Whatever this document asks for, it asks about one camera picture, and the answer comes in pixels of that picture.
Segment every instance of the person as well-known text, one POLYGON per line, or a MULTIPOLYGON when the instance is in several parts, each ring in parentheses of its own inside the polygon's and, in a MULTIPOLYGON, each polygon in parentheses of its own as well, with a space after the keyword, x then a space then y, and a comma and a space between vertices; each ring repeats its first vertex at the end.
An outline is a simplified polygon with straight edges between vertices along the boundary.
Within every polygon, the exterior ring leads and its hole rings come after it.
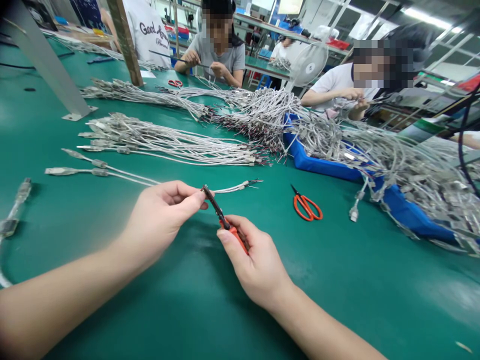
MULTIPOLYGON (((171 69, 169 57, 161 56, 149 50, 170 56, 170 42, 160 15, 152 8, 149 0, 123 0, 133 47, 138 60, 156 66, 171 69)), ((121 52, 119 37, 110 13, 100 9, 101 21, 113 35, 116 50, 121 52)))
POLYGON ((384 73, 389 67, 389 57, 369 55, 355 57, 354 62, 347 62, 327 71, 301 98, 304 107, 315 110, 329 109, 334 106, 334 98, 356 101, 351 105, 348 117, 361 120, 370 107, 379 87, 366 87, 368 84, 381 84, 384 73))
POLYGON ((175 71, 188 73, 190 68, 202 64, 204 76, 241 88, 245 69, 245 44, 235 34, 233 25, 235 1, 203 0, 202 9, 206 29, 198 34, 177 61, 175 71))
MULTIPOLYGON (((459 132, 456 132, 450 140, 458 143, 459 132)), ((463 132, 463 145, 469 148, 480 150, 480 131, 464 131, 463 132)))
MULTIPOLYGON (((205 193, 181 181, 145 189, 108 247, 0 290, 0 358, 40 359, 88 316, 148 269, 200 209, 205 193)), ((290 279, 272 238, 244 217, 226 217, 220 239, 246 294, 268 311, 311 359, 385 359, 328 315, 290 279)))
MULTIPOLYGON (((273 51, 271 52, 269 63, 275 61, 275 59, 286 60, 287 59, 287 49, 290 45, 292 45, 294 41, 287 36, 284 36, 280 42, 275 45, 273 51)), ((275 90, 280 90, 282 87, 282 79, 278 77, 271 76, 271 84, 270 88, 275 90)))

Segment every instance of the blue tray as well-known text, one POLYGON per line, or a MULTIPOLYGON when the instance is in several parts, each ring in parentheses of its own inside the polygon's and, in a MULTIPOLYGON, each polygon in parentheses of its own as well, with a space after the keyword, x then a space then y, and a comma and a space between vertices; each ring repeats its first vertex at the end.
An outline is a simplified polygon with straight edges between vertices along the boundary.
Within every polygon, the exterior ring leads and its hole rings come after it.
MULTIPOLYGON (((297 119, 297 115, 285 115, 285 122, 287 124, 290 123, 291 120, 297 119)), ((295 139, 295 135, 288 132, 284 134, 284 137, 287 144, 290 144, 295 139)), ((341 163, 307 156, 304 147, 298 139, 291 145, 290 153, 293 155, 293 162, 297 169, 354 182, 362 179, 362 174, 356 169, 351 169, 341 163)), ((375 187, 377 189, 382 187, 383 183, 383 177, 375 178, 375 187)), ((416 235, 441 240, 458 246, 454 233, 433 222, 418 205, 407 201, 398 185, 393 185, 385 190, 383 201, 390 208, 391 215, 416 235)))
MULTIPOLYGON (((298 120, 298 118, 295 114, 285 114, 285 122, 287 124, 290 124, 291 120, 298 120)), ((283 135, 288 145, 295 139, 295 134, 286 132, 283 135)), ((350 181, 362 179, 362 173, 357 169, 351 169, 342 163, 307 156, 304 147, 298 139, 290 146, 290 153, 293 155, 293 162, 297 169, 350 181)))

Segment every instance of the white fan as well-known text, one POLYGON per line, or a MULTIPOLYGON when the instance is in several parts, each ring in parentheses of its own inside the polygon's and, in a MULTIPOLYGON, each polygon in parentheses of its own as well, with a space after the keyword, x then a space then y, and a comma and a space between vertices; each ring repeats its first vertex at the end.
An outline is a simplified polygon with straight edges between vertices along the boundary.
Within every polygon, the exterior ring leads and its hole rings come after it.
POLYGON ((320 75, 327 59, 329 49, 324 43, 314 42, 305 47, 290 67, 290 81, 285 87, 292 91, 293 87, 304 87, 320 75))

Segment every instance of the red scissors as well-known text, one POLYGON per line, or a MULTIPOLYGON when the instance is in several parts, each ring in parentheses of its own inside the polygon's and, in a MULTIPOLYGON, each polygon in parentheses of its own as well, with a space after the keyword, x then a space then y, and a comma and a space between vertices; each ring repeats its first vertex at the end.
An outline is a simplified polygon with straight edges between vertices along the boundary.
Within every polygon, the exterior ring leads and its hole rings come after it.
POLYGON ((180 80, 168 80, 168 85, 171 85, 180 89, 184 84, 180 80))
POLYGON ((296 188, 292 184, 290 184, 291 188, 295 192, 295 197, 293 198, 293 207, 295 211, 303 220, 306 221, 313 221, 315 220, 322 220, 324 218, 324 214, 322 210, 318 207, 316 203, 310 200, 308 197, 300 195, 296 188), (298 203, 300 203, 301 207, 305 210, 308 217, 306 217, 302 212, 299 210, 298 203), (309 206, 309 203, 318 211, 318 215, 316 215, 309 206))

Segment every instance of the green table surface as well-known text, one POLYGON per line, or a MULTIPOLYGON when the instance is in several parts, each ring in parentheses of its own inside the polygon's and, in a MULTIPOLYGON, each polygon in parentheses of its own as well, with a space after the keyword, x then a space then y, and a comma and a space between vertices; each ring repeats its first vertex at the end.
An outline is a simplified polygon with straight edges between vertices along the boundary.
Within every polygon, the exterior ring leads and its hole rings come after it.
POLYGON ((281 70, 277 67, 269 65, 268 60, 264 60, 262 58, 257 58, 253 56, 245 56, 245 66, 247 68, 255 68, 259 73, 273 73, 272 75, 276 75, 279 78, 286 78, 287 80, 290 79, 290 71, 281 70))
MULTIPOLYGON (((64 50, 54 45, 57 53, 64 50)), ((29 62, 17 48, 0 45, 0 62, 29 62)), ((128 80, 122 61, 95 63, 77 53, 62 63, 79 86, 91 77, 128 80)), ((194 78, 156 72, 145 90, 194 78)), ((233 132, 205 128, 183 110, 91 99, 99 109, 79 122, 35 70, 0 67, 0 212, 8 214, 18 186, 30 177, 34 189, 17 233, 4 242, 1 263, 14 283, 24 281, 103 247, 119 234, 142 190, 120 178, 77 174, 48 176, 45 168, 90 168, 60 148, 88 141, 85 122, 121 112, 144 121, 228 138, 233 132), (34 92, 24 88, 35 88, 34 92)), ((218 99, 196 101, 216 104, 218 99)), ((480 354, 480 270, 477 259, 448 253, 405 237, 375 204, 359 204, 358 222, 348 212, 360 185, 333 177, 272 167, 201 167, 118 153, 92 158, 162 182, 228 188, 261 178, 259 189, 220 194, 227 213, 251 219, 273 237, 293 281, 320 306, 390 359, 476 359, 480 354), (293 209, 290 184, 323 210, 305 222, 293 209), (456 345, 470 347, 474 355, 456 345)), ((162 259, 69 334, 47 359, 302 359, 288 335, 242 290, 216 238, 213 209, 193 216, 162 259)))

